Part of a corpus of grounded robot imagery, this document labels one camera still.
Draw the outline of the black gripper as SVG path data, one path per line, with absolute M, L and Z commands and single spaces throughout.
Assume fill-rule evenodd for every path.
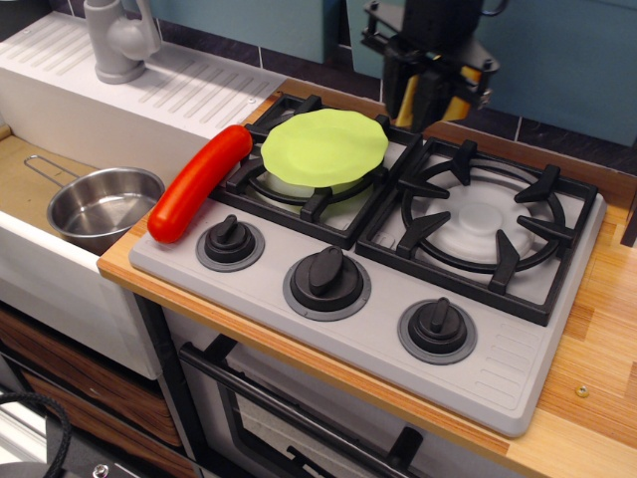
M 489 81 L 500 64 L 474 37 L 480 21 L 496 17 L 500 7 L 483 1 L 406 1 L 402 6 L 380 1 L 364 5 L 367 26 L 362 44 L 383 57 L 384 103 L 392 119 L 400 112 L 408 81 L 418 76 L 412 103 L 412 132 L 441 120 L 458 97 L 474 108 L 490 99 Z M 478 70 L 477 81 L 461 74 Z

